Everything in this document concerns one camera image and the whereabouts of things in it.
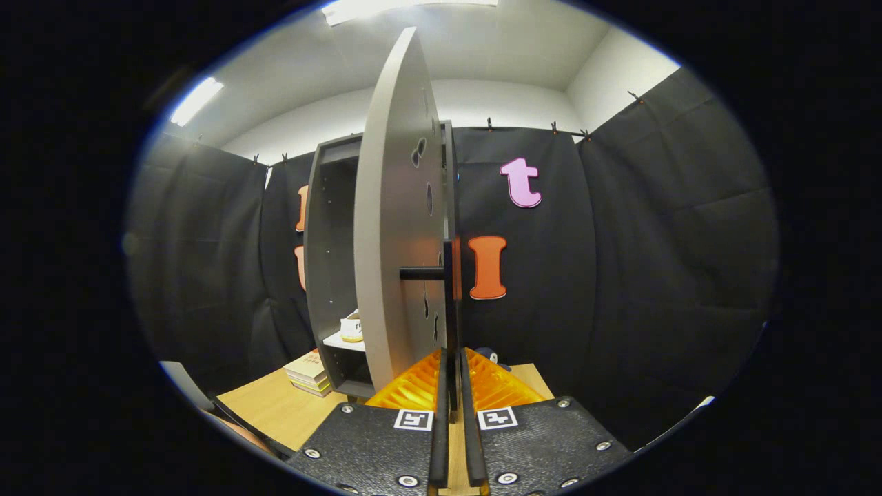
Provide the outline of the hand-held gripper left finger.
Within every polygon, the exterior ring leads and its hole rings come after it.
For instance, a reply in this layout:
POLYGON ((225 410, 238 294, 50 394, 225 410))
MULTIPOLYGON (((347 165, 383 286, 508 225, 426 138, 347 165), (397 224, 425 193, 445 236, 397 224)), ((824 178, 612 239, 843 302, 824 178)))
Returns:
POLYGON ((447 364, 437 349, 368 402, 341 402, 287 465, 345 495, 437 494, 448 482, 447 364))

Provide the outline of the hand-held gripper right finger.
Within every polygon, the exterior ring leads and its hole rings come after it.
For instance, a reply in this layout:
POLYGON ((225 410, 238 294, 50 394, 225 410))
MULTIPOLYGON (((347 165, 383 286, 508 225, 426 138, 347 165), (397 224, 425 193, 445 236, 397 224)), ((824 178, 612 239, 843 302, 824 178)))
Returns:
POLYGON ((631 459, 576 399, 545 400, 472 349, 460 379, 467 476, 481 493, 563 493, 631 459))

